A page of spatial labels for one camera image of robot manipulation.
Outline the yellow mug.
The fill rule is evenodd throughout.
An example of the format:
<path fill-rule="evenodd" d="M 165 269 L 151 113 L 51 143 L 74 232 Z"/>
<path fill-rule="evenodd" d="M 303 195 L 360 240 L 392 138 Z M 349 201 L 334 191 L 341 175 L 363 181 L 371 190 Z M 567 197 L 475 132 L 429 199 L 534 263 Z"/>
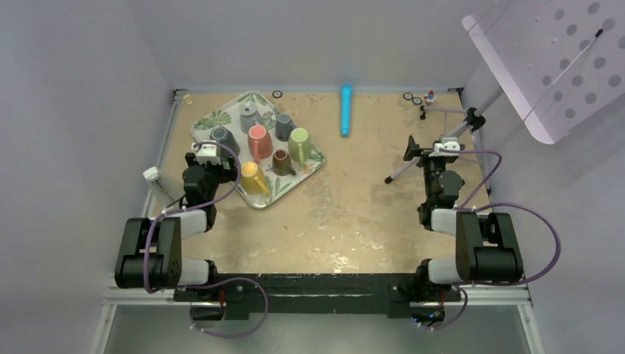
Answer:
<path fill-rule="evenodd" d="M 248 195 L 263 195 L 268 197 L 270 189 L 265 174 L 256 162 L 245 162 L 241 165 L 240 185 Z"/>

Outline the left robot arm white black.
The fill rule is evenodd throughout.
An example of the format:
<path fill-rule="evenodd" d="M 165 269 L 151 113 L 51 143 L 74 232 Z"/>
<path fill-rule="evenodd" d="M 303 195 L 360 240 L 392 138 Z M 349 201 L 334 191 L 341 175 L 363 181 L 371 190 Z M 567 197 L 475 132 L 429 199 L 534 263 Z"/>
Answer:
<path fill-rule="evenodd" d="M 188 168 L 182 173 L 180 208 L 166 211 L 163 217 L 126 221 L 114 279 L 119 288 L 143 288 L 149 293 L 191 286 L 200 301 L 209 302 L 220 291 L 216 265 L 211 260 L 184 258 L 181 241 L 212 229 L 217 189 L 229 182 L 238 184 L 238 163 L 232 157 L 215 164 L 202 163 L 191 153 L 185 159 Z"/>

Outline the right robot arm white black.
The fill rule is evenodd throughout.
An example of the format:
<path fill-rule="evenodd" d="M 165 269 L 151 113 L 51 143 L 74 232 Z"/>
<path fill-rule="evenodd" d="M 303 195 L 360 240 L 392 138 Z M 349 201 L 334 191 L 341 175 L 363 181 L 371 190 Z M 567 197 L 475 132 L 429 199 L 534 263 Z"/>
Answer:
<path fill-rule="evenodd" d="M 461 211 L 456 208 L 465 182 L 447 165 L 460 155 L 456 138 L 443 138 L 430 148 L 408 138 L 404 159 L 423 170 L 425 201 L 417 209 L 420 224 L 429 231 L 455 238 L 455 254 L 425 260 L 426 273 L 413 281 L 416 295 L 431 300 L 443 285 L 458 282 L 516 282 L 523 260 L 511 217 L 502 212 Z"/>

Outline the light green mug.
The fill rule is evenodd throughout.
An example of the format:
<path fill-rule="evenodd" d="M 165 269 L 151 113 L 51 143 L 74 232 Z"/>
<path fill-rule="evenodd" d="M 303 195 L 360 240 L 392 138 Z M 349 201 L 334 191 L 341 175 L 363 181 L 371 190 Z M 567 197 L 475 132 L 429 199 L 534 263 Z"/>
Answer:
<path fill-rule="evenodd" d="M 290 158 L 304 165 L 312 154 L 312 142 L 309 132 L 304 128 L 295 128 L 291 131 L 287 142 Z"/>

